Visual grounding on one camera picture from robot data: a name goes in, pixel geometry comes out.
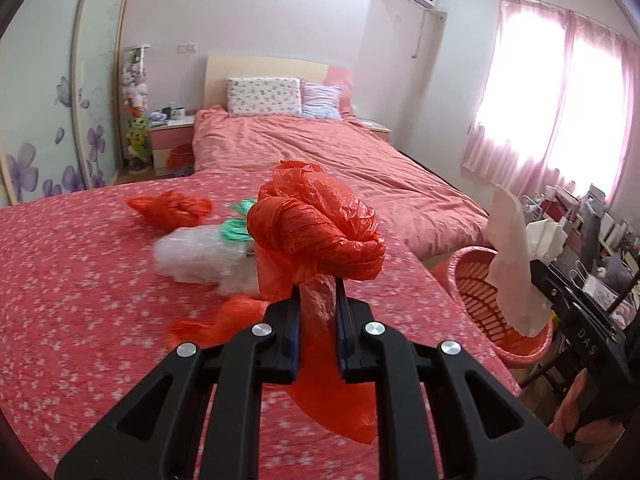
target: cup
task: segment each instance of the cup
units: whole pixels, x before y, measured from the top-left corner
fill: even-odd
[[[166,114],[163,114],[162,112],[151,112],[151,120],[156,123],[159,123],[160,121],[165,121]]]
[[[172,114],[172,119],[174,121],[181,121],[187,116],[187,112],[184,108],[174,108],[174,113]]]

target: light switch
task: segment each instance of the light switch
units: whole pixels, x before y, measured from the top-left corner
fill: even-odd
[[[197,43],[180,43],[178,45],[178,54],[193,54],[198,49]]]

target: wooden headboard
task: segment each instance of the wooden headboard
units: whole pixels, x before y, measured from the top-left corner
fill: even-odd
[[[230,77],[297,77],[311,83],[342,88],[341,105],[351,100],[351,70],[322,63],[261,56],[224,56],[210,54],[204,78],[203,108],[226,108],[226,83]]]

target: white cloth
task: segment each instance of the white cloth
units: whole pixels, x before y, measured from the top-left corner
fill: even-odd
[[[566,233],[547,220],[525,228],[520,202],[496,187],[484,236],[497,251],[486,281],[498,290],[505,321],[524,336],[537,335],[549,321],[551,306],[531,283],[529,261],[536,258],[548,265],[562,252]]]

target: nightstand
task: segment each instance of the nightstand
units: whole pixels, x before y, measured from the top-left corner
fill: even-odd
[[[374,134],[377,138],[384,140],[385,142],[389,142],[389,135],[391,135],[391,130],[382,124],[378,124],[376,121],[371,121],[369,119],[358,119],[363,126],[367,127],[372,134]]]
[[[193,167],[194,116],[149,126],[156,176],[170,176]]]

